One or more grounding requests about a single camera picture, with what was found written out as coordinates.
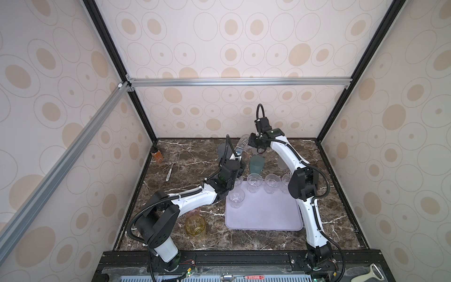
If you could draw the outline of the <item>clear ribbed small glass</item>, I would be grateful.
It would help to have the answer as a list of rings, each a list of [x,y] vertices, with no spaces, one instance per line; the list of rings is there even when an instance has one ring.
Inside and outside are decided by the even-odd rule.
[[[249,135],[249,134],[243,135],[243,136],[239,139],[239,141],[238,141],[238,143],[237,143],[237,145],[236,145],[236,148],[237,148],[237,147],[242,148],[242,149],[243,149],[243,152],[249,150],[249,138],[250,138],[250,135]]]

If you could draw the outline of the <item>clear faceted glass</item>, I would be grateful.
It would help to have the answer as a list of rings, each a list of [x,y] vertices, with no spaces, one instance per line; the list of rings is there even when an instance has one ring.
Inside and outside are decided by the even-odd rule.
[[[245,201],[245,192],[241,188],[235,188],[229,192],[227,196],[227,201],[229,206],[233,209],[238,209],[242,207]]]
[[[247,176],[247,190],[250,193],[257,193],[263,183],[263,178],[258,173],[251,173]]]
[[[265,177],[264,190],[267,194],[274,194],[281,184],[281,178],[275,174],[269,174]]]
[[[291,174],[290,173],[286,173],[281,179],[281,183],[282,183],[281,184],[281,191],[284,194],[289,194],[290,193],[289,189],[288,189],[288,185],[290,183],[290,180],[291,180]]]

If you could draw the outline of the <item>lavender plastic tray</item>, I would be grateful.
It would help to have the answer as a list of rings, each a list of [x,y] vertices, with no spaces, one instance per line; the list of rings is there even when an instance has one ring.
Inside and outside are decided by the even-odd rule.
[[[232,230],[300,231],[303,228],[301,212],[289,194],[279,189],[267,194],[263,183],[257,193],[247,190],[247,182],[236,188],[245,192],[242,207],[233,209],[225,202],[225,225]]]

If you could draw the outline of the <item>tall blue plastic tumbler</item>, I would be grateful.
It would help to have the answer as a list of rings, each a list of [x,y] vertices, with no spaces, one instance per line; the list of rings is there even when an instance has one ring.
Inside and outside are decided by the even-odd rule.
[[[230,145],[227,145],[225,142],[222,142],[221,144],[219,144],[219,146],[217,148],[219,161],[222,161],[224,159],[225,151],[227,151],[226,158],[230,159],[231,155],[233,154],[232,148]]]

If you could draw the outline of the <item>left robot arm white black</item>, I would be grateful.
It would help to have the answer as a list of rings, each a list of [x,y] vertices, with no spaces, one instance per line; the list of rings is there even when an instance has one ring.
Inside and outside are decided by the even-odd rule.
[[[223,200],[234,189],[237,178],[242,176],[245,163],[227,160],[218,170],[204,179],[195,189],[168,194],[158,190],[127,226],[130,239],[144,243],[154,255],[169,264],[177,262],[180,255],[171,233],[180,216]]]

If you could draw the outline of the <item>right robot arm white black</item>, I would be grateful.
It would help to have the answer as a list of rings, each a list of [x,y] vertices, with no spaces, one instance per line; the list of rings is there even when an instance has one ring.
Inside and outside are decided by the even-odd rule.
[[[326,179],[325,173],[306,161],[283,135],[272,138],[267,134],[252,133],[249,145],[256,149],[271,148],[289,168],[288,191],[298,204],[306,231],[306,260],[311,268],[317,268],[332,257],[332,243],[324,233],[318,208],[318,199],[327,197],[330,192],[328,184],[326,192],[318,194],[319,177]]]

